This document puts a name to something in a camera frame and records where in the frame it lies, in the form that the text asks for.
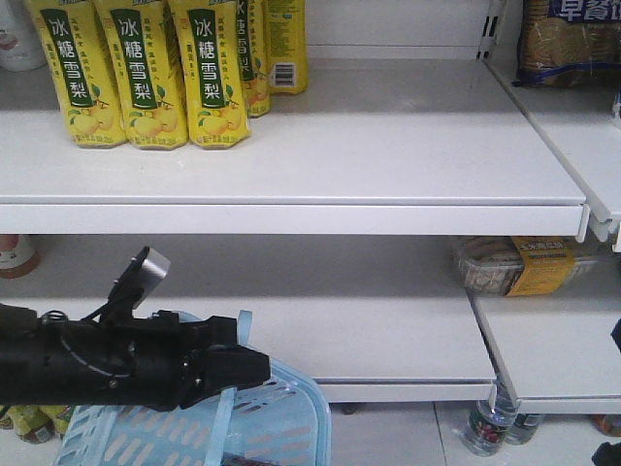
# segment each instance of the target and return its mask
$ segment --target basket handle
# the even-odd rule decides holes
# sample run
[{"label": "basket handle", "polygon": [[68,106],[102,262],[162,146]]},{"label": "basket handle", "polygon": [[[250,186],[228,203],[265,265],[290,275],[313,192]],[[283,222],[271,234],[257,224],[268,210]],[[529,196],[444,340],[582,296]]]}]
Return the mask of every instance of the basket handle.
[{"label": "basket handle", "polygon": [[[252,312],[240,311],[237,320],[237,339],[240,345],[247,344],[251,325]],[[224,443],[226,442],[226,435],[229,430],[229,424],[231,423],[235,395],[237,395],[236,387],[227,388],[220,393],[220,400],[218,401],[215,419],[213,421],[212,434],[207,445],[205,462],[203,463],[204,466],[220,466],[222,463]]]}]

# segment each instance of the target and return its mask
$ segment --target white floor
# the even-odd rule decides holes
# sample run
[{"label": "white floor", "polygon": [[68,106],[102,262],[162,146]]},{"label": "white floor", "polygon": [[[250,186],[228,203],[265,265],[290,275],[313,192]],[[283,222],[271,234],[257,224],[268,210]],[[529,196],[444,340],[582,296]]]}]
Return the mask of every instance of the white floor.
[{"label": "white floor", "polygon": [[[469,403],[358,405],[353,415],[333,405],[333,466],[589,466],[601,443],[616,444],[586,416],[548,416],[527,445],[504,445],[480,458],[460,442]],[[32,446],[0,431],[0,465],[50,466],[60,441]]]}]

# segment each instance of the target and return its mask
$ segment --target yellow drink bottle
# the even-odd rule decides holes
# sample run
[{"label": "yellow drink bottle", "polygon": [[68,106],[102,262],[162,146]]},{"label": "yellow drink bottle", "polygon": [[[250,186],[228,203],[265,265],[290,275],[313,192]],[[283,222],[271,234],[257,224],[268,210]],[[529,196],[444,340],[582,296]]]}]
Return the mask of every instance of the yellow drink bottle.
[{"label": "yellow drink bottle", "polygon": [[237,31],[244,82],[244,96],[250,116],[270,111],[268,57],[265,43],[265,0],[238,0]]},{"label": "yellow drink bottle", "polygon": [[41,37],[60,112],[76,144],[126,141],[112,62],[91,0],[26,0]]},{"label": "yellow drink bottle", "polygon": [[305,0],[266,0],[270,92],[299,94],[309,85]]},{"label": "yellow drink bottle", "polygon": [[127,139],[140,149],[187,143],[179,44],[165,0],[95,0],[113,59]]},{"label": "yellow drink bottle", "polygon": [[250,135],[236,0],[170,0],[181,47],[190,140],[226,149]]}]

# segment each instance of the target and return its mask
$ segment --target shopping basket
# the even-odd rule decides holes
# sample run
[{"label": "shopping basket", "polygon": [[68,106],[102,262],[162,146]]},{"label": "shopping basket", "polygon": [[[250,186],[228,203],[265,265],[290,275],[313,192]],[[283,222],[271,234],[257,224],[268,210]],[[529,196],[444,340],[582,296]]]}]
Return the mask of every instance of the shopping basket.
[{"label": "shopping basket", "polygon": [[[251,313],[241,311],[241,344],[250,324]],[[260,386],[229,388],[186,410],[76,407],[53,466],[219,466],[225,453],[329,466],[332,424],[319,386],[273,358],[271,368]]]}]

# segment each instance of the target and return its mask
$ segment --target product package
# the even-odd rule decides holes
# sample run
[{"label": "product package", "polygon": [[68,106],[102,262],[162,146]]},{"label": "product package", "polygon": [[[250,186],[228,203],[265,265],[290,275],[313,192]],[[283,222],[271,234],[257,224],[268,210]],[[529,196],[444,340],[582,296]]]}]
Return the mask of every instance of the product package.
[{"label": "product package", "polygon": [[59,437],[64,437],[69,429],[69,422],[74,412],[73,406],[67,405],[42,405],[41,412],[51,419],[54,430]]},{"label": "product package", "polygon": [[12,406],[8,414],[17,436],[24,442],[42,444],[54,435],[51,419],[36,406]]},{"label": "product package", "polygon": [[69,134],[85,148],[126,141],[108,46],[91,0],[26,0]]},{"label": "product package", "polygon": [[0,405],[0,430],[13,429],[13,421],[9,417],[8,407]]},{"label": "product package", "polygon": [[309,84],[305,0],[267,0],[270,92],[299,94]]},{"label": "product package", "polygon": [[503,296],[547,294],[617,260],[609,244],[567,237],[458,236],[451,239],[464,285]]},{"label": "product package", "polygon": [[250,135],[238,58],[237,1],[170,0],[181,47],[190,140],[227,149]]},{"label": "product package", "polygon": [[32,272],[40,261],[28,235],[0,235],[0,278],[22,277]]},{"label": "product package", "polygon": [[238,0],[237,32],[244,96],[251,117],[270,111],[265,43],[266,0]]},{"label": "product package", "polygon": [[567,87],[621,77],[621,3],[524,0],[518,78]]},{"label": "product package", "polygon": [[125,130],[140,149],[187,143],[179,44],[165,0],[95,0],[116,73]]},{"label": "product package", "polygon": [[621,437],[621,415],[590,415],[598,429],[609,437]]}]

